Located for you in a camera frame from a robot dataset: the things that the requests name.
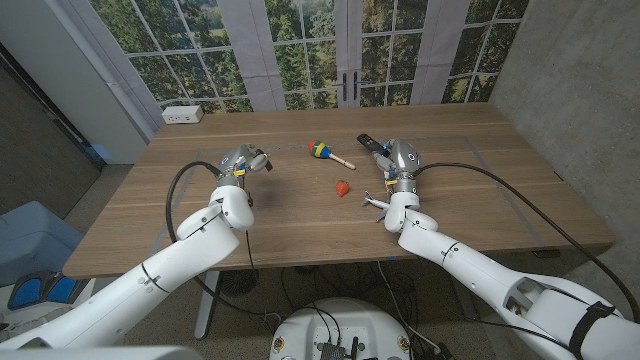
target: wooden table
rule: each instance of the wooden table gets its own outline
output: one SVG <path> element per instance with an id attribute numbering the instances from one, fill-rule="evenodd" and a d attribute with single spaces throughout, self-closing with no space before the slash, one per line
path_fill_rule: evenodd
<path id="1" fill-rule="evenodd" d="M 273 171 L 251 173 L 250 233 L 256 267 L 370 261 L 411 256 L 398 235 L 375 223 L 379 209 L 361 207 L 364 191 L 386 200 L 382 172 L 356 136 L 409 140 L 424 163 L 465 162 L 495 172 L 583 245 L 608 245 L 613 234 L 553 169 L 489 104 L 377 107 L 208 115 L 199 124 L 164 126 L 133 167 L 64 267 L 74 278 L 122 274 L 169 244 L 164 222 L 167 188 L 193 160 L 217 164 L 230 149 L 253 143 L 271 154 Z M 349 170 L 313 158 L 322 140 L 351 161 Z M 216 186 L 208 171 L 188 172 L 175 196 L 176 226 L 205 207 Z M 336 195 L 337 180 L 351 191 Z M 481 174 L 435 168 L 418 178 L 420 210 L 440 231 L 483 252 L 570 245 L 515 196 Z M 215 269 L 249 267 L 241 246 Z"/>

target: table leg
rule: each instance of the table leg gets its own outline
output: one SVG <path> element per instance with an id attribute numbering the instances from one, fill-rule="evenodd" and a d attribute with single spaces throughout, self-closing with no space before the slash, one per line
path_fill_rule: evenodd
<path id="1" fill-rule="evenodd" d="M 207 271 L 204 283 L 213 291 L 216 291 L 219 276 L 219 271 Z M 207 337 L 207 333 L 209 332 L 209 325 L 211 324 L 211 318 L 213 318 L 214 306 L 215 303 L 213 297 L 207 294 L 205 291 L 202 291 L 202 297 L 200 298 L 200 307 L 198 309 L 198 317 L 196 318 L 196 328 L 194 331 L 196 340 L 203 340 L 205 337 Z"/>

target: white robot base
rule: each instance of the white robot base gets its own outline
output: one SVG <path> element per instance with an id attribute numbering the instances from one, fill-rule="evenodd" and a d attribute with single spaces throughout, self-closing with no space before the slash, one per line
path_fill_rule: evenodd
<path id="1" fill-rule="evenodd" d="M 409 359 L 409 337 L 391 315 L 367 302 L 351 298 L 329 298 L 315 306 L 330 313 L 302 308 L 289 316 L 276 330 L 271 343 L 270 360 L 345 359 L 357 351 L 358 359 Z"/>

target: electrical outlet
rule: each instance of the electrical outlet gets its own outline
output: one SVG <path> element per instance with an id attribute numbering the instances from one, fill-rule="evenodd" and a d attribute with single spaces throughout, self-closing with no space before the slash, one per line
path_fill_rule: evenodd
<path id="1" fill-rule="evenodd" d="M 200 122 L 202 108 L 197 106 L 168 106 L 162 112 L 164 122 L 167 124 L 191 124 Z"/>

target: window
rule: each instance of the window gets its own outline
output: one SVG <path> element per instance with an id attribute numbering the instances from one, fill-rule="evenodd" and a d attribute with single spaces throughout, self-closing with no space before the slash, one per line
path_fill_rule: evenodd
<path id="1" fill-rule="evenodd" d="M 289 110 L 338 107 L 332 0 L 266 0 Z"/>
<path id="2" fill-rule="evenodd" d="M 90 0 L 161 107 L 252 111 L 216 0 Z"/>
<path id="3" fill-rule="evenodd" d="M 528 0 L 471 0 L 443 103 L 488 101 Z"/>
<path id="4" fill-rule="evenodd" d="M 360 106 L 407 105 L 426 0 L 364 0 Z"/>

